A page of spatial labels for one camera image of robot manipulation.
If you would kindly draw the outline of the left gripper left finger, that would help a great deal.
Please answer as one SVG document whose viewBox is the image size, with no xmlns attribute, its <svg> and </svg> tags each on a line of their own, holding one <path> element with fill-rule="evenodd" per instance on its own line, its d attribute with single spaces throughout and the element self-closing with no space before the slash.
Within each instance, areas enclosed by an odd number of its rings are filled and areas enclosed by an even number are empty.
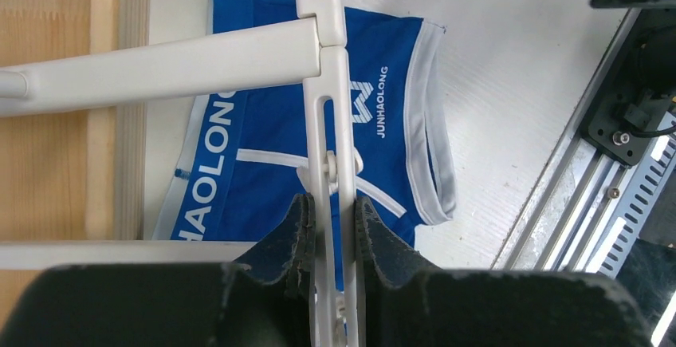
<svg viewBox="0 0 676 347">
<path fill-rule="evenodd" d="M 255 285 L 308 302 L 314 295 L 315 222 L 313 197 L 295 195 L 282 221 L 235 263 Z"/>
</svg>

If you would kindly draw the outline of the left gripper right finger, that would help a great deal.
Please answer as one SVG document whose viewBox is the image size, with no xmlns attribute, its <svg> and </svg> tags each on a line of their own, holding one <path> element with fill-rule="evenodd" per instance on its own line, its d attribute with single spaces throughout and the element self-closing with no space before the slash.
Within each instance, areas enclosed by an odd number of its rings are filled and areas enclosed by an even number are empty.
<svg viewBox="0 0 676 347">
<path fill-rule="evenodd" d="M 368 197 L 357 198 L 355 220 L 357 272 L 366 300 L 402 292 L 424 274 L 438 271 L 384 223 Z"/>
</svg>

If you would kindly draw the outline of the blue boxer underwear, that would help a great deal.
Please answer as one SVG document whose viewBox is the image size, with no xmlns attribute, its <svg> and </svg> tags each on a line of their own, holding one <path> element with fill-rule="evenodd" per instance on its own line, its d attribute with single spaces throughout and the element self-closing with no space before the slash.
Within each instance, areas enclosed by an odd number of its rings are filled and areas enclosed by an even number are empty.
<svg viewBox="0 0 676 347">
<path fill-rule="evenodd" d="M 436 80 L 440 25 L 345 11 L 359 195 L 406 243 L 453 218 L 457 188 Z M 195 99 L 155 240 L 256 242 L 305 192 L 303 90 L 285 85 Z"/>
</svg>

